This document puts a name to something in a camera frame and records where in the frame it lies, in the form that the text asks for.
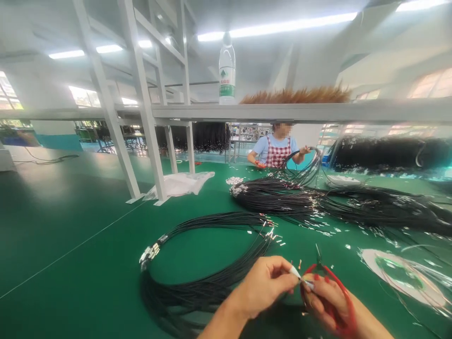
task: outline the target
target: green table surface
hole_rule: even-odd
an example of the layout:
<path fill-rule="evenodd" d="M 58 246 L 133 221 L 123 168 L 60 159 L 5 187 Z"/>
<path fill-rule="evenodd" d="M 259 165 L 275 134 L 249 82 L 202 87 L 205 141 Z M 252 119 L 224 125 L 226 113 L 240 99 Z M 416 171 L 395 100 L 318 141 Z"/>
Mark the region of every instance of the green table surface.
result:
<path fill-rule="evenodd" d="M 14 160 L 29 160 L 22 147 L 9 147 Z M 38 158 L 52 159 L 66 151 L 30 148 Z M 1 338 L 170 338 L 145 310 L 138 290 L 138 259 L 143 250 L 175 225 L 207 214 L 242 210 L 229 194 L 226 179 L 259 178 L 266 172 L 251 166 L 205 162 L 196 172 L 214 171 L 198 196 L 172 197 L 162 206 L 152 201 L 125 204 L 129 193 L 116 156 L 78 153 L 76 159 L 38 166 L 22 163 L 16 172 L 0 173 L 0 326 Z M 131 157 L 142 192 L 153 185 L 148 158 Z M 165 174 L 170 163 L 162 160 Z M 188 171 L 188 162 L 178 165 Z M 372 178 L 368 184 L 411 193 L 437 193 L 417 179 Z M 361 262 L 362 249 L 402 255 L 442 273 L 450 267 L 421 247 L 401 250 L 393 243 L 351 224 L 325 217 L 324 231 L 332 236 L 272 218 L 284 246 L 269 255 L 282 255 L 302 271 L 315 262 L 315 244 L 323 261 L 380 319 L 395 338 L 434 338 L 418 326 L 391 288 Z M 451 261 L 451 242 L 428 234 L 412 234 Z M 195 230 L 166 243 L 151 263 L 155 279 L 187 282 L 213 273 L 243 253 L 253 235 L 236 230 Z M 431 308 L 402 296 L 409 309 L 442 338 L 451 323 Z M 299 292 L 284 304 L 301 305 Z M 244 338 L 327 338 L 311 316 L 285 305 L 250 322 Z"/>

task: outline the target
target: bottle label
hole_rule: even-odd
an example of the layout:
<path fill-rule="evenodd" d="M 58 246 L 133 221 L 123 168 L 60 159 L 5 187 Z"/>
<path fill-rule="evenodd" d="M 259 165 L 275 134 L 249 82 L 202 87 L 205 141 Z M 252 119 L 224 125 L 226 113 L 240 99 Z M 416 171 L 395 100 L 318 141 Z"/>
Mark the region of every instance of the bottle label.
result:
<path fill-rule="evenodd" d="M 220 97 L 235 96 L 235 68 L 220 68 Z"/>

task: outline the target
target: worker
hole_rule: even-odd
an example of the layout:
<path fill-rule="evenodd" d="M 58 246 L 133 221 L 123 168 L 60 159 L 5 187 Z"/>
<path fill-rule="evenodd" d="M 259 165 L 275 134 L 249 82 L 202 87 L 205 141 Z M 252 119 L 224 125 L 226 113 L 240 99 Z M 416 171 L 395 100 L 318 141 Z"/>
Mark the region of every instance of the worker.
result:
<path fill-rule="evenodd" d="M 279 167 L 283 159 L 298 151 L 297 142 L 289 136 L 291 130 L 292 124 L 272 124 L 273 133 L 258 140 L 254 149 L 248 154 L 248 161 L 260 168 Z M 305 159 L 305 154 L 308 153 L 311 153 L 308 147 L 300 148 L 300 152 L 292 159 L 296 164 L 300 164 Z"/>
<path fill-rule="evenodd" d="M 246 275 L 243 282 L 220 305 L 211 321 L 198 339 L 236 339 L 239 338 L 245 324 L 260 312 L 269 308 L 285 292 L 293 293 L 299 286 L 299 279 L 289 270 L 292 264 L 283 257 L 261 257 Z M 331 280 L 312 274 L 303 276 L 313 284 L 311 290 L 305 283 L 306 304 L 312 313 L 330 331 L 336 329 L 335 320 L 325 312 L 322 299 L 330 302 L 337 310 L 342 321 L 347 323 L 348 307 L 341 289 Z M 383 325 L 353 294 L 348 292 L 354 307 L 356 336 L 354 339 L 394 339 Z"/>

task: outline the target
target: red checkered apron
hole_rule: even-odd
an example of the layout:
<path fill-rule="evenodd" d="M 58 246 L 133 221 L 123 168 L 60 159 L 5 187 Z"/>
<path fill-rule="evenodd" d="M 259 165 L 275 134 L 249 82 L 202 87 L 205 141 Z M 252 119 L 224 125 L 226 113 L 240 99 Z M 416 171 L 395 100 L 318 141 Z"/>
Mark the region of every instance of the red checkered apron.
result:
<path fill-rule="evenodd" d="M 287 158 L 291 153 L 291 138 L 287 138 L 286 147 L 274 147 L 270 142 L 270 138 L 267 136 L 268 140 L 268 155 L 266 166 L 267 167 L 278 167 L 280 163 Z"/>

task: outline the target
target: green workbench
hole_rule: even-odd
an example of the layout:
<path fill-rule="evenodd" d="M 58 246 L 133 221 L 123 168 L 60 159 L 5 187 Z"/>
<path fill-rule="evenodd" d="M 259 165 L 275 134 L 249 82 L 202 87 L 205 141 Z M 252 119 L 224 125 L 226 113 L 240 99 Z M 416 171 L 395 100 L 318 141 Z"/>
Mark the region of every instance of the green workbench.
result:
<path fill-rule="evenodd" d="M 21 147 L 11 147 L 14 160 L 28 160 Z M 66 151 L 30 148 L 41 159 Z M 170 338 L 152 321 L 138 289 L 138 260 L 143 250 L 172 227 L 207 214 L 241 210 L 229 194 L 226 179 L 259 178 L 265 172 L 252 166 L 202 163 L 196 171 L 214 171 L 198 196 L 173 197 L 162 206 L 152 201 L 125 204 L 129 192 L 114 155 L 79 153 L 62 163 L 18 165 L 17 173 L 0 173 L 0 337 L 1 338 Z M 148 158 L 131 157 L 140 189 L 153 185 Z M 162 160 L 163 171 L 170 163 Z M 178 165 L 188 171 L 188 162 Z M 370 185 L 411 193 L 437 193 L 417 179 L 373 178 Z M 434 338 L 416 325 L 391 288 L 377 277 L 358 253 L 377 249 L 400 255 L 408 244 L 388 242 L 357 226 L 324 217 L 324 232 L 273 218 L 284 246 L 269 254 L 282 255 L 302 271 L 315 262 L 315 244 L 323 260 L 342 282 L 378 317 L 395 338 Z M 451 261 L 449 240 L 413 234 Z M 166 283 L 198 279 L 237 258 L 253 235 L 236 230 L 195 230 L 164 245 L 151 264 L 154 277 Z M 414 248 L 403 257 L 425 264 L 425 259 L 452 276 L 450 267 Z M 402 297 L 409 309 L 443 338 L 450 322 L 425 305 Z M 299 292 L 285 297 L 286 305 L 301 305 Z M 328 337 L 310 316 L 296 307 L 277 305 L 244 331 L 246 338 Z"/>

